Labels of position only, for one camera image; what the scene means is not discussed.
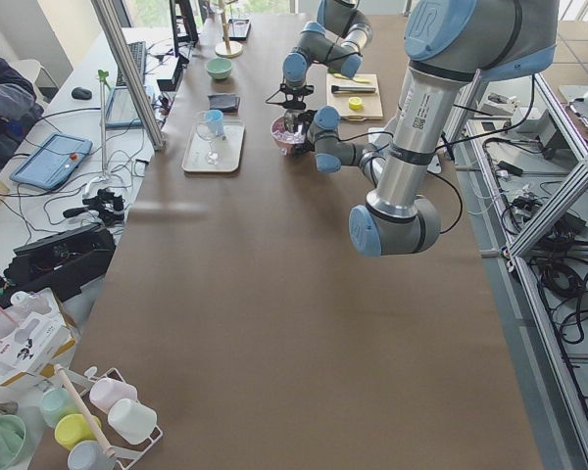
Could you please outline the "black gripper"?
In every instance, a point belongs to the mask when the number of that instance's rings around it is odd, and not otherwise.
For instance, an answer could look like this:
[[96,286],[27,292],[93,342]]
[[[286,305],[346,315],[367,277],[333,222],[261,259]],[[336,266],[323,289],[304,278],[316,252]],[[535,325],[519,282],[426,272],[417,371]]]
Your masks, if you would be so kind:
[[[266,103],[277,105],[285,110],[305,111],[307,109],[305,98],[312,95],[314,91],[315,87],[313,85],[305,84],[302,87],[292,88],[287,83],[281,82],[279,88],[266,99]],[[278,93],[282,93],[285,96],[281,102],[273,100]]]
[[303,156],[315,148],[314,144],[308,138],[308,131],[310,129],[311,124],[313,123],[315,114],[315,110],[300,111],[299,132],[305,135],[305,142],[302,145],[298,145],[294,148],[294,153],[292,154],[293,157]]

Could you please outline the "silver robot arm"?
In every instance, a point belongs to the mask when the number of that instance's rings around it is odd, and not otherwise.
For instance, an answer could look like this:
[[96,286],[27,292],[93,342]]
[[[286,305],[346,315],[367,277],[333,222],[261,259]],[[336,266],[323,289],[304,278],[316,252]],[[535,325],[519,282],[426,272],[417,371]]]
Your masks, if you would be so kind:
[[313,65],[354,77],[363,61],[362,51],[372,38],[368,17],[357,1],[320,2],[317,17],[305,24],[297,44],[283,60],[279,92],[284,100],[278,106],[287,112],[306,110],[305,98],[314,92],[307,83]]
[[404,34],[409,58],[388,144],[349,144],[340,116],[320,108],[305,134],[321,172],[355,166],[372,182],[349,215],[349,233],[362,255],[420,253],[440,233],[434,206],[418,194],[443,127],[462,87],[535,74],[553,61],[559,5],[555,1],[421,1]]

